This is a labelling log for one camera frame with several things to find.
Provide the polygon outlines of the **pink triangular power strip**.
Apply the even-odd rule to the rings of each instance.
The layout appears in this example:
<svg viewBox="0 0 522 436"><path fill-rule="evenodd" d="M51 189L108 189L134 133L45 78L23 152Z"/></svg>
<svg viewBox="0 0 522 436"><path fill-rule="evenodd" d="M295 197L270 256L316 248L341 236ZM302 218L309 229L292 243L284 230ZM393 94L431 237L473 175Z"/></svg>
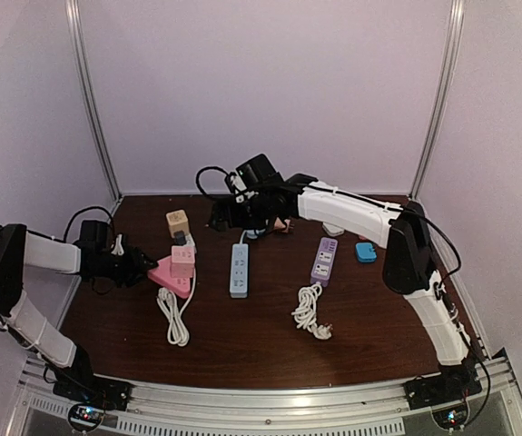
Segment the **pink triangular power strip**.
<svg viewBox="0 0 522 436"><path fill-rule="evenodd" d="M166 256L158 261L158 266L147 273L148 278L166 288L181 299L187 300L196 287L196 269L191 279L172 278L171 256Z"/></svg>

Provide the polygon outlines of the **small pink charger plug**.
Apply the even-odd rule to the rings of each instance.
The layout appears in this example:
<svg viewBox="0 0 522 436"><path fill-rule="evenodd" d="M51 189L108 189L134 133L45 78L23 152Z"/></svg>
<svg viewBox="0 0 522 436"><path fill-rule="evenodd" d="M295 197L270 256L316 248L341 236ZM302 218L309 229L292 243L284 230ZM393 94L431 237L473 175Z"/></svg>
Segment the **small pink charger plug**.
<svg viewBox="0 0 522 436"><path fill-rule="evenodd" d="M294 222L291 219L281 219L277 217L273 225L273 231L281 234L292 234Z"/></svg>

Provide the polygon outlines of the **pink cube socket adapter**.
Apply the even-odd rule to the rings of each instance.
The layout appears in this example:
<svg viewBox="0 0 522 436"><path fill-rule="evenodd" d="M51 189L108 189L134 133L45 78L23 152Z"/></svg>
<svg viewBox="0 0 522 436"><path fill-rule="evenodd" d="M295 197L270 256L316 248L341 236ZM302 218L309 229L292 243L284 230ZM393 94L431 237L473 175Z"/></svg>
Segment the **pink cube socket adapter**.
<svg viewBox="0 0 522 436"><path fill-rule="evenodd" d="M171 249L172 278L191 279L195 271L195 251L189 245L174 245Z"/></svg>

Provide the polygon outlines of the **white power strip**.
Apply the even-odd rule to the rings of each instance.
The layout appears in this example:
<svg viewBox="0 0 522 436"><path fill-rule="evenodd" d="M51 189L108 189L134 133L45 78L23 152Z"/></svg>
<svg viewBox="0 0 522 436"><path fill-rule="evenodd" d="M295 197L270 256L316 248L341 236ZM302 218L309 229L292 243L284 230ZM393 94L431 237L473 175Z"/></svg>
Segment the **white power strip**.
<svg viewBox="0 0 522 436"><path fill-rule="evenodd" d="M190 233L185 233L187 237L187 244L184 246L192 247L193 251L197 253L196 243Z"/></svg>

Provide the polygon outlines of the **light blue power strip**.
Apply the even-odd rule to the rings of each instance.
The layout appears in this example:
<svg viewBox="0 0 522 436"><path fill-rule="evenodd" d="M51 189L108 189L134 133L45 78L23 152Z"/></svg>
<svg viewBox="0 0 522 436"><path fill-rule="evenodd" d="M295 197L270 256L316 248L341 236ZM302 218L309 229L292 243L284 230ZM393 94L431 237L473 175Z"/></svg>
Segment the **light blue power strip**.
<svg viewBox="0 0 522 436"><path fill-rule="evenodd" d="M229 294L232 299L244 299L249 290L249 245L236 243L231 250Z"/></svg>

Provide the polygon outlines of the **white pink plug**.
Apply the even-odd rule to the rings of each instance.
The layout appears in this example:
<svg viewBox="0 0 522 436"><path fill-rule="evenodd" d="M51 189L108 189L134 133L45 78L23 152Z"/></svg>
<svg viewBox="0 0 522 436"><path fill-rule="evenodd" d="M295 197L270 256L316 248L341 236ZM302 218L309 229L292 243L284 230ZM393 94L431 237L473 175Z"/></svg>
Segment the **white pink plug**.
<svg viewBox="0 0 522 436"><path fill-rule="evenodd" d="M330 223L323 223L322 229L331 238L342 236L345 233L344 229Z"/></svg>

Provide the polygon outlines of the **purple power strip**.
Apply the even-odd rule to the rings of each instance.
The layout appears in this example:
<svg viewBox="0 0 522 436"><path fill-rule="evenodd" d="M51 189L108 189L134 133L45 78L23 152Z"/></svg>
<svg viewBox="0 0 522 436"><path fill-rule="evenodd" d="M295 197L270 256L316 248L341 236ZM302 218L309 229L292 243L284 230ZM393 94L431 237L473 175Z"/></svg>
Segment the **purple power strip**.
<svg viewBox="0 0 522 436"><path fill-rule="evenodd" d="M329 237L320 239L313 266L310 272L310 283L319 283L322 287L327 287L332 273L332 267L338 248L338 241Z"/></svg>

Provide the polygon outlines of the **blue plug adapter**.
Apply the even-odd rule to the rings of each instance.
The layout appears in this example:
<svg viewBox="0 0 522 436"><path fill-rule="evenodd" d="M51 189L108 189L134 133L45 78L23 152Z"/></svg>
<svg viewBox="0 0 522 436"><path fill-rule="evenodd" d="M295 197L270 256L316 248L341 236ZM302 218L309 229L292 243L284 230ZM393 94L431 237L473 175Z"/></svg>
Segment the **blue plug adapter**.
<svg viewBox="0 0 522 436"><path fill-rule="evenodd" d="M377 253L372 243L356 243L355 253L359 263L374 263L377 260Z"/></svg>

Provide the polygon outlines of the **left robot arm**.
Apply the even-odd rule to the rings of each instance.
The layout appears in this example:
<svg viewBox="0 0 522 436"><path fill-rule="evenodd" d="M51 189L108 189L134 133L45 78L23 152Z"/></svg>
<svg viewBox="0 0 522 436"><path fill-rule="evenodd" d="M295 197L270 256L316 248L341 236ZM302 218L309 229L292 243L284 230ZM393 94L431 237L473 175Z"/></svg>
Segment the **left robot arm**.
<svg viewBox="0 0 522 436"><path fill-rule="evenodd" d="M97 220L81 223L74 243L40 235L21 223L0 225L0 321L16 332L27 346L39 352L53 366L72 369L65 388L81 403L95 401L100 382L92 377L83 349L62 335L35 307L24 288L27 266L64 275L76 275L84 282L103 278L117 287L131 287L157 267L141 249L126 242L123 234L107 243L109 225Z"/></svg>

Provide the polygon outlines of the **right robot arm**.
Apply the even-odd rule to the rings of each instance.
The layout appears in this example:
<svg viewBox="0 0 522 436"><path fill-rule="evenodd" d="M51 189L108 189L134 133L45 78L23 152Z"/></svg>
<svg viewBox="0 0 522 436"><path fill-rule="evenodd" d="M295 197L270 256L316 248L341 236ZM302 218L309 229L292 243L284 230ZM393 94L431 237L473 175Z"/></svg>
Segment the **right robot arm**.
<svg viewBox="0 0 522 436"><path fill-rule="evenodd" d="M431 246L429 233L435 227L420 204L375 201L298 173L213 199L208 225L219 232L266 230L277 219L287 218L326 223L384 249L383 282L409 302L432 341L439 365L450 368L437 378L436 394L454 401L469 387L470 375L462 366L470 363L471 340L448 297Z"/></svg>

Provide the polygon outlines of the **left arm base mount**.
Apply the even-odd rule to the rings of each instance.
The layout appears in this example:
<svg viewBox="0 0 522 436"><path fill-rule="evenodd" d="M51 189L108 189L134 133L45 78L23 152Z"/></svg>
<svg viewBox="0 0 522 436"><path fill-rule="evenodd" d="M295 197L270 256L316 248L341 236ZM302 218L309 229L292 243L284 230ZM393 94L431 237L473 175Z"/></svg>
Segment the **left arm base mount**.
<svg viewBox="0 0 522 436"><path fill-rule="evenodd" d="M88 404L107 411L125 411L132 385L126 381L91 375L90 379L77 378L71 368L58 368L51 363L47 367L56 381L53 393L71 401Z"/></svg>

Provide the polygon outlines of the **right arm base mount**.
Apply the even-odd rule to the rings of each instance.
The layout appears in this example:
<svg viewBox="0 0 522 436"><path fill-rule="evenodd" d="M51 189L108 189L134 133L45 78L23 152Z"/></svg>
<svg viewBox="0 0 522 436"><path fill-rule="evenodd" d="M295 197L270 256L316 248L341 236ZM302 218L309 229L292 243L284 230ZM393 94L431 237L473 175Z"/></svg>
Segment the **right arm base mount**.
<svg viewBox="0 0 522 436"><path fill-rule="evenodd" d="M436 375L421 376L404 383L411 410L462 401L469 395L482 392L482 384L472 361L453 366L439 365L438 368Z"/></svg>

